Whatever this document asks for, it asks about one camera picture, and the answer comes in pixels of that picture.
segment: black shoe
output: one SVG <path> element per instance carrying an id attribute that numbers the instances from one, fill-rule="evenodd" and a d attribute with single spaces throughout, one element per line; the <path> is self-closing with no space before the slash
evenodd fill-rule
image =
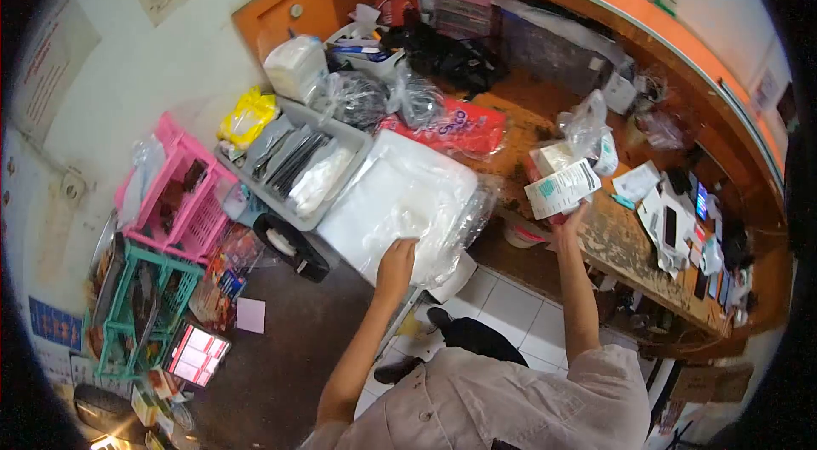
<path id="1" fill-rule="evenodd" d="M 406 356 L 402 361 L 392 365 L 384 365 L 374 371 L 374 379 L 378 383 L 397 384 L 408 374 L 417 368 L 420 363 L 425 363 L 422 358 Z"/>
<path id="2" fill-rule="evenodd" d="M 432 306 L 430 309 L 428 309 L 427 313 L 428 320 L 440 330 L 454 321 L 454 319 L 451 319 L 451 316 L 448 315 L 448 312 L 441 309 L 439 306 Z"/>

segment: hand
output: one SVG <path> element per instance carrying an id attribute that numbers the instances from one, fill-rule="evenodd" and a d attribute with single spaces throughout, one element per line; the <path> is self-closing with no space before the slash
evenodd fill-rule
<path id="1" fill-rule="evenodd" d="M 414 270 L 414 247 L 418 240 L 397 239 L 383 254 L 374 287 L 376 300 L 397 305 L 403 299 Z"/>
<path id="2" fill-rule="evenodd" d="M 576 239 L 578 225 L 582 222 L 584 213 L 587 212 L 589 207 L 590 204 L 582 200 L 582 204 L 568 216 L 565 223 L 553 226 L 553 235 L 556 236 L 559 244 L 563 244 L 570 239 Z"/>

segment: black pants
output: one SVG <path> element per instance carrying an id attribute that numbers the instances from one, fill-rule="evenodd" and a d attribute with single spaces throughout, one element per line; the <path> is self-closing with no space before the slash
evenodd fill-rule
<path id="1" fill-rule="evenodd" d="M 522 354 L 501 333 L 470 317 L 455 319 L 440 331 L 446 347 L 462 347 L 474 354 L 528 366 Z"/>

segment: yellow plastic bag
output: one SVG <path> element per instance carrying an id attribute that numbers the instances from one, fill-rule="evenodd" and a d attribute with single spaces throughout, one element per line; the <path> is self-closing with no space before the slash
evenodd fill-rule
<path id="1" fill-rule="evenodd" d="M 216 136 L 220 140 L 229 140 L 241 150 L 247 150 L 264 126 L 278 117 L 278 113 L 275 96 L 261 96 L 260 88 L 253 87 L 241 95 L 232 113 L 221 121 Z"/>

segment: dark floor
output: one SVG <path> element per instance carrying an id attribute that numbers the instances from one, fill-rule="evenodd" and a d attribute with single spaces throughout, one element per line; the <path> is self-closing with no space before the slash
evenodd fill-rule
<path id="1" fill-rule="evenodd" d="M 203 446 L 297 447 L 373 292 L 342 263 L 321 283 L 286 265 L 253 272 L 242 296 L 266 302 L 264 334 L 226 334 L 233 344 L 226 361 L 189 404 Z"/>

